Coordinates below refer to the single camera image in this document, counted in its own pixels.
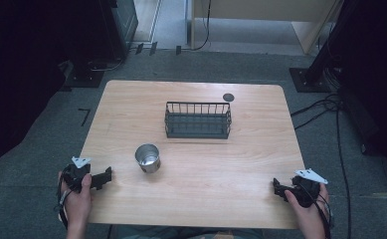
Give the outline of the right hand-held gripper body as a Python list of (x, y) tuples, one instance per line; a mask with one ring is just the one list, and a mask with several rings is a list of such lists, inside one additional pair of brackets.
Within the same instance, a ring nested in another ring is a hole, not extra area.
[(317, 199), (320, 184), (327, 184), (328, 180), (309, 169), (296, 170), (295, 177), (291, 180), (294, 195), (299, 205), (308, 208)]

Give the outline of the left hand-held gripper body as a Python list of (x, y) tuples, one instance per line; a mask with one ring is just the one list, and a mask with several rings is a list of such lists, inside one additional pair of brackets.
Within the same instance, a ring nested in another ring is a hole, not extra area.
[(85, 176), (90, 174), (91, 160), (89, 158), (73, 157), (72, 163), (63, 170), (63, 178), (68, 189), (77, 193), (82, 191), (82, 182)]

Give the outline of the person's right hand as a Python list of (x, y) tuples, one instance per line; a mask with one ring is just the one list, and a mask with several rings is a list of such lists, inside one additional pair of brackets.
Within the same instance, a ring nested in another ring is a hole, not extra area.
[(286, 190), (286, 195), (301, 233), (309, 233), (311, 231), (325, 233), (324, 222), (329, 218), (329, 212), (326, 207), (329, 202), (329, 195), (324, 184), (320, 184), (316, 205), (311, 205), (308, 208), (301, 207), (289, 190)]

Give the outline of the person's left hand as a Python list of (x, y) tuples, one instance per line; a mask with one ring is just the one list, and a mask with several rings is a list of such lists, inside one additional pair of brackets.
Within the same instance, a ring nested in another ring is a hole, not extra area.
[(91, 197), (92, 176), (86, 175), (80, 193), (71, 193), (65, 199), (65, 211), (68, 219), (68, 230), (70, 228), (87, 228), (89, 215), (92, 209)]

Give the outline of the silver metal cup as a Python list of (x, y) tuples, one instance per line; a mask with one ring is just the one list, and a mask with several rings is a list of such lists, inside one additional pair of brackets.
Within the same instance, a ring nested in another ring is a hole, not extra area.
[(154, 144), (141, 145), (134, 156), (141, 170), (145, 173), (154, 173), (160, 168), (159, 149)]

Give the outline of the dark cabinet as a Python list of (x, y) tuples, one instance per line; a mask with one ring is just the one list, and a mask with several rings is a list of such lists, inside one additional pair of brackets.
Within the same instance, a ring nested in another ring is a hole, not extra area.
[(124, 60), (138, 26), (133, 0), (98, 0), (104, 29), (106, 58)]

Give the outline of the black metal stand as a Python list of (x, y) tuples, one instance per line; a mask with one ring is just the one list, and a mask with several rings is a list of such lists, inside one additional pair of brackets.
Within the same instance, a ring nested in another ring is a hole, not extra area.
[(314, 22), (292, 22), (298, 41), (309, 54), (322, 34), (325, 41), (308, 68), (289, 68), (290, 76), (298, 93), (329, 93), (330, 86), (323, 75), (333, 61), (341, 57), (335, 54), (335, 44), (339, 42), (343, 20), (348, 17), (348, 5), (353, 0), (330, 0), (332, 4), (322, 11), (322, 16)]

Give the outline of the light wooden furniture panel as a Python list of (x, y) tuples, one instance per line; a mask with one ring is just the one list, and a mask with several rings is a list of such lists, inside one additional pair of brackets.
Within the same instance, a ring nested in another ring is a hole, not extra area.
[(335, 19), (344, 0), (186, 0), (190, 13), (190, 47), (195, 48), (195, 20), (268, 20), (291, 22), (305, 54), (315, 44), (326, 23)]

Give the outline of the black stand base plate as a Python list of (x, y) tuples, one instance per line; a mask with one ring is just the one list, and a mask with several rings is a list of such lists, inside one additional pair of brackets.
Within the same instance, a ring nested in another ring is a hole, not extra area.
[(66, 78), (62, 92), (70, 92), (72, 88), (98, 88), (103, 76), (102, 71), (80, 67), (71, 61), (62, 62), (58, 67)]

